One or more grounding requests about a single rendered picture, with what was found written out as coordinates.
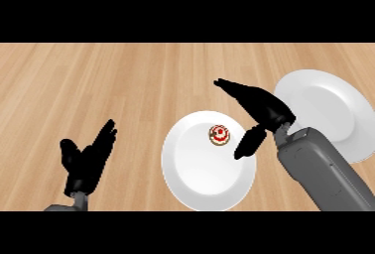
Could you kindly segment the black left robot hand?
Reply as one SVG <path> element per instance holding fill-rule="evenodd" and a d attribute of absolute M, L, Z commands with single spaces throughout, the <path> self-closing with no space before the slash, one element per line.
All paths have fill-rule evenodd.
<path fill-rule="evenodd" d="M 66 195 L 82 191 L 86 195 L 95 192 L 106 162 L 111 154 L 117 129 L 114 121 L 104 124 L 94 143 L 80 150 L 72 139 L 61 141 L 63 165 L 69 171 Z"/>

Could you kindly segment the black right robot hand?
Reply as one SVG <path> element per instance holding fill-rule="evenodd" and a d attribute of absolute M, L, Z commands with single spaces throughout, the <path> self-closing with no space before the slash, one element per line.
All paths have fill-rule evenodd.
<path fill-rule="evenodd" d="M 235 159 L 240 160 L 243 157 L 252 157 L 256 154 L 268 137 L 268 132 L 287 135 L 296 116 L 286 103 L 261 87 L 247 86 L 224 78 L 219 78 L 215 84 L 238 100 L 259 123 L 247 131 L 235 150 Z"/>

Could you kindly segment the red frosted cupcake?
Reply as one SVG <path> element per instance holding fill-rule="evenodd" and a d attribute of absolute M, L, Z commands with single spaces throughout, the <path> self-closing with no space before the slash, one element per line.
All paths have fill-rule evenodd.
<path fill-rule="evenodd" d="M 216 146 L 225 146 L 231 141 L 231 132 L 225 125 L 215 125 L 209 131 L 210 141 Z"/>

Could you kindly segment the white plate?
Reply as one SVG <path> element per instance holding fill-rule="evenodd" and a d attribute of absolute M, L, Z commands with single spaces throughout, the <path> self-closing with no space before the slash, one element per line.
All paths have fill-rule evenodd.
<path fill-rule="evenodd" d="M 210 141 L 215 125 L 230 129 L 231 141 L 225 146 Z M 228 210 L 249 194 L 258 157 L 235 159 L 244 135 L 243 125 L 218 111 L 188 114 L 170 129 L 162 152 L 165 180 L 179 201 L 196 210 Z"/>
<path fill-rule="evenodd" d="M 296 115 L 289 133 L 315 128 L 351 164 L 373 156 L 375 111 L 367 97 L 345 79 L 323 70 L 296 70 L 281 78 L 275 96 Z"/>

